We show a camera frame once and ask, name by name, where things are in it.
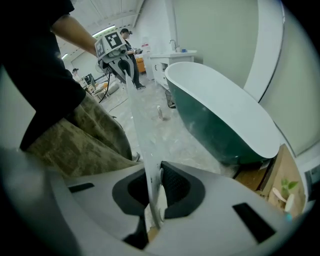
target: small plant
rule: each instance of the small plant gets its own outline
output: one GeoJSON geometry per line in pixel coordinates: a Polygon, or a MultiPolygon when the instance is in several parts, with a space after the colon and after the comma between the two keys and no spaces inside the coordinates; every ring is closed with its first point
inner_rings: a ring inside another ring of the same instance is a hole
{"type": "Polygon", "coordinates": [[[286,178],[281,179],[281,196],[284,199],[288,199],[290,192],[296,185],[298,181],[291,181],[289,182],[286,178]]]}

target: freestanding bathtub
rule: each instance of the freestanding bathtub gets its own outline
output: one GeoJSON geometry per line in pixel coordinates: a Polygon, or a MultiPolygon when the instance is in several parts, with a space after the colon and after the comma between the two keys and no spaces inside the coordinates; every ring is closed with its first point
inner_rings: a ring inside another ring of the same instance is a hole
{"type": "Polygon", "coordinates": [[[218,161],[249,164],[278,153],[273,120],[228,78],[194,62],[174,63],[165,76],[186,129],[218,161]]]}

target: dusty floor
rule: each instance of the dusty floor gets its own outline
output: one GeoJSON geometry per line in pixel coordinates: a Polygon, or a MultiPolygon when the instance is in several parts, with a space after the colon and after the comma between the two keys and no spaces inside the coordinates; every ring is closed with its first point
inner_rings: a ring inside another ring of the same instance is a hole
{"type": "MultiPolygon", "coordinates": [[[[149,81],[146,75],[140,76],[140,82],[146,86],[139,90],[144,111],[152,122],[152,126],[163,139],[165,149],[168,150],[164,161],[171,161],[195,168],[203,169],[212,173],[232,177],[236,166],[225,166],[220,164],[184,127],[176,109],[167,105],[165,89],[154,81],[149,81]],[[157,106],[160,106],[165,120],[159,119],[157,106]]],[[[109,98],[104,99],[101,105],[123,127],[132,151],[141,153],[137,139],[134,120],[130,110],[127,92],[120,84],[120,88],[109,98]]]]}

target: cardboard box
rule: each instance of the cardboard box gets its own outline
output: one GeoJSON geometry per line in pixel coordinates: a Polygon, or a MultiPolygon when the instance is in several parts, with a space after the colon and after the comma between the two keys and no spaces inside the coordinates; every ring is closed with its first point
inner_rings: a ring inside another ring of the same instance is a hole
{"type": "Polygon", "coordinates": [[[289,194],[294,194],[289,213],[293,218],[299,216],[305,207],[305,189],[296,162],[287,146],[281,145],[277,156],[271,159],[267,166],[261,165],[257,163],[241,166],[234,179],[282,212],[286,203],[273,193],[272,188],[276,188],[284,199],[288,199],[289,194]]]}

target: camouflage pants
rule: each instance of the camouflage pants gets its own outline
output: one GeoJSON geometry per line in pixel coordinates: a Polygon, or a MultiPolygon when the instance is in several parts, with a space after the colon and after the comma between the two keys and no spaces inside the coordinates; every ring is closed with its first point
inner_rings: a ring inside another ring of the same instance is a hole
{"type": "Polygon", "coordinates": [[[124,130],[89,94],[26,151],[65,177],[100,174],[136,165],[131,161],[131,148],[124,130]]]}

